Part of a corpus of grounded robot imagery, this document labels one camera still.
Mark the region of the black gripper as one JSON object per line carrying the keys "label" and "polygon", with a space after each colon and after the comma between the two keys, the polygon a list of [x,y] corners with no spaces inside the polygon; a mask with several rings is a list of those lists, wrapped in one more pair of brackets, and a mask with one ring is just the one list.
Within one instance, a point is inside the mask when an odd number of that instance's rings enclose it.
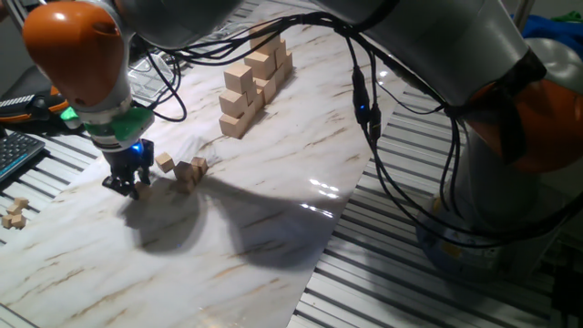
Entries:
{"label": "black gripper", "polygon": [[110,166],[111,176],[102,181],[103,187],[136,200],[138,192],[134,184],[122,179],[134,179],[137,173],[141,183],[151,184],[149,169],[154,164],[154,143],[151,140],[139,139],[128,149],[106,152],[104,157]]}

